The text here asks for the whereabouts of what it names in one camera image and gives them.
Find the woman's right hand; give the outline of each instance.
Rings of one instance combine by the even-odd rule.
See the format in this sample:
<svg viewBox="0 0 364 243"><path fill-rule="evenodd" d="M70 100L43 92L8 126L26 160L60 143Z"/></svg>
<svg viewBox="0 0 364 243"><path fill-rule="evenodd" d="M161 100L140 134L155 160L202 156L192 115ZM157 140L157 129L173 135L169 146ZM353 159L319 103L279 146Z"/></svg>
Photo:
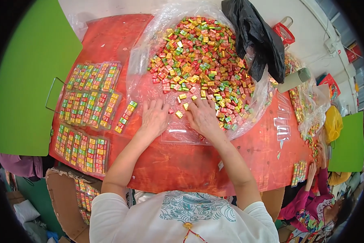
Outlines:
<svg viewBox="0 0 364 243"><path fill-rule="evenodd" d="M313 181L314 176L316 175L317 166L316 163L312 162L309 165L309 172L308 172L308 181Z"/></svg>
<svg viewBox="0 0 364 243"><path fill-rule="evenodd" d="M307 191L307 192L310 191L311 185L313 184L314 176L316 175L316 171L317 171L316 163L312 162L309 165L308 179L307 179L306 185L305 185L305 191Z"/></svg>
<svg viewBox="0 0 364 243"><path fill-rule="evenodd" d="M212 100L193 100L186 111L192 129L207 138L211 143L224 135L218 126L215 104Z"/></svg>

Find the pile of wrapped candies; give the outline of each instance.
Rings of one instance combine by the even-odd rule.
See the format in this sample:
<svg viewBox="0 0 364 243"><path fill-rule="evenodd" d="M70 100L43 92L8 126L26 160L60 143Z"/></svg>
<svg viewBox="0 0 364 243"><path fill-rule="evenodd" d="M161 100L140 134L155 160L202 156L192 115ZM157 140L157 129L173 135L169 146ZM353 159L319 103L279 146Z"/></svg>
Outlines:
<svg viewBox="0 0 364 243"><path fill-rule="evenodd" d="M301 65L301 62L295 58L291 53L286 52L285 53L285 75L288 76L299 69L301 69L303 66ZM301 94L302 90L307 89L307 84L304 83L300 86L297 86L293 89L289 90L291 103L294 107L294 112L296 114L297 122L298 124L301 124L304 121L305 115L310 114L313 110L313 105L308 102L308 99L303 98L303 94ZM301 138L306 139L307 137L313 137L316 135L316 131L320 129L320 124L315 124L311 126L311 128L308 131L308 136L303 136L301 134Z"/></svg>
<svg viewBox="0 0 364 243"><path fill-rule="evenodd" d="M185 110L188 103L183 101L188 92L212 99L220 128L235 131L253 112L249 99L255 84L244 59L235 52L234 39L233 32L216 20L184 17L163 33L159 50L148 65L152 82L161 83L164 94L175 92ZM169 113L183 116L172 108Z"/></svg>
<svg viewBox="0 0 364 243"><path fill-rule="evenodd" d="M307 146L309 146L309 148L311 148L312 150L312 156L313 156L313 161L314 162L317 162L317 157L318 157L318 150L317 150L317 144L314 142L313 138L311 137L308 137L306 140L305 140L305 144Z"/></svg>
<svg viewBox="0 0 364 243"><path fill-rule="evenodd" d="M288 76L302 68L300 61L291 55L289 52L285 52L285 75Z"/></svg>

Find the woman's hand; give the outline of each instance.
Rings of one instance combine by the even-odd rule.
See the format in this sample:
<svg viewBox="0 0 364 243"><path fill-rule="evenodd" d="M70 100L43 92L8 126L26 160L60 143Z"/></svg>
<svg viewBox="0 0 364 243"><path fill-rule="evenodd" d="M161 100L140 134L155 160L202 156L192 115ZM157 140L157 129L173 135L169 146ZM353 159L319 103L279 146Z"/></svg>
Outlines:
<svg viewBox="0 0 364 243"><path fill-rule="evenodd" d="M318 154L321 156L321 169L325 169L327 167L327 155L325 146L321 143L317 143Z"/></svg>
<svg viewBox="0 0 364 243"><path fill-rule="evenodd" d="M316 175L317 166L316 163L312 162L309 165L308 179L306 181L305 191L310 191L311 185L313 184L314 176Z"/></svg>
<svg viewBox="0 0 364 243"><path fill-rule="evenodd" d="M211 143L224 135L218 126L215 104L212 100L195 99L186 111L192 129L207 138Z"/></svg>
<svg viewBox="0 0 364 243"><path fill-rule="evenodd" d="M151 100L150 103L145 101L143 105L142 126L138 133L145 139L149 139L150 142L159 137L168 126L168 120L170 119L169 109L170 104L163 104L162 99Z"/></svg>

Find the table surface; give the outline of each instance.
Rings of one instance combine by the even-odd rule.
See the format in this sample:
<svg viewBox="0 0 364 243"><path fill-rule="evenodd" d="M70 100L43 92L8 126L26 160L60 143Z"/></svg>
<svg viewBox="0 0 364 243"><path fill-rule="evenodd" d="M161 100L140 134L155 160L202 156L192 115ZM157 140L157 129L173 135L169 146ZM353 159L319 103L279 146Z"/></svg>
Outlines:
<svg viewBox="0 0 364 243"><path fill-rule="evenodd" d="M74 67L76 63L90 60L93 63L121 61L123 65L117 84L117 91L123 94L123 98L116 111L112 129L94 131L89 127L84 128L85 132L91 136L101 135L111 140L108 168L141 125L139 112L134 112L122 134L113 130L126 108L126 74L130 50L151 19L152 16L149 14L130 14L106 17L88 23L89 28L82 42L83 50L73 64ZM309 164L312 160L311 149L300 138L293 110L291 110L291 119L288 121L291 126L291 138L285 141L280 149L277 129L273 121L277 117L277 111L276 94L271 105L254 127L243 136L231 141L251 169L259 191L290 185L293 164L299 160L305 160ZM59 123L58 113L56 113L53 119L54 130L58 130ZM81 171L79 167L73 166L54 152L53 142L50 143L49 154ZM165 144L161 143L158 137L139 157L133 171L135 178L131 178L128 187L154 193L182 190L206 192L216 196L235 195L225 170L219 170L220 161L218 152L212 146Z"/></svg>

